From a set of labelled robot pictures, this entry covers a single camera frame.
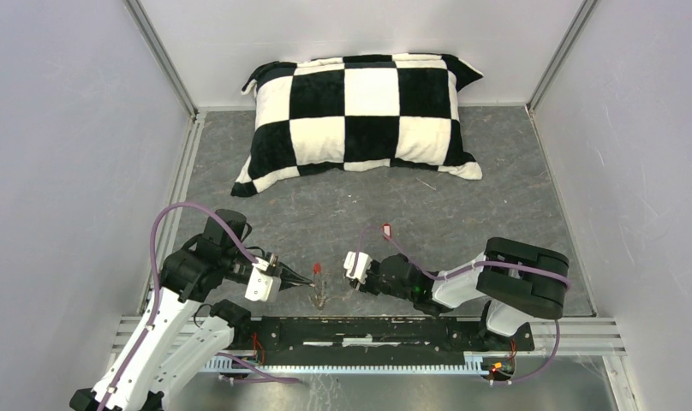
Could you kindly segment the metal keyring with red handle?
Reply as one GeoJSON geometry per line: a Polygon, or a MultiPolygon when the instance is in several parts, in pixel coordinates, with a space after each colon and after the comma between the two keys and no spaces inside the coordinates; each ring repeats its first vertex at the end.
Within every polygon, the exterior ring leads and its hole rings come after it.
{"type": "Polygon", "coordinates": [[[313,265],[313,294],[310,296],[310,301],[313,303],[315,308],[319,311],[325,308],[327,301],[326,295],[326,281],[322,275],[322,266],[320,263],[315,263],[313,265]]]}

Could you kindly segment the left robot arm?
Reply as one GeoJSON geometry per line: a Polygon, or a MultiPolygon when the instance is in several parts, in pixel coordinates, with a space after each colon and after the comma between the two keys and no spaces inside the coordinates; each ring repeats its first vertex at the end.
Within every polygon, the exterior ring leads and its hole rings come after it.
{"type": "Polygon", "coordinates": [[[254,333],[251,313],[228,300],[213,304],[197,331],[179,348],[172,347],[223,281],[245,285],[246,299],[254,302],[272,302],[282,290],[313,286],[274,253],[253,254],[243,243],[252,227],[237,211],[175,203],[158,214],[151,234],[157,234],[169,211],[179,208],[207,214],[204,231],[162,264],[152,265],[152,298],[133,335],[92,388],[73,394],[71,409],[164,410],[209,360],[228,347],[245,347],[254,333]]]}

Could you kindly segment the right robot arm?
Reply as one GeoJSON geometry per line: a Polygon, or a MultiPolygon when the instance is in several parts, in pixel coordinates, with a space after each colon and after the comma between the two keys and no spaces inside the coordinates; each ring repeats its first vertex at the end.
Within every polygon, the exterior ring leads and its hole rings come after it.
{"type": "Polygon", "coordinates": [[[502,237],[489,239],[475,258],[449,270],[426,271],[404,253],[377,261],[359,249],[343,262],[354,289],[408,301],[433,317],[486,297],[477,336],[489,349],[502,348],[527,322],[563,317],[569,267],[561,253],[502,237]]]}

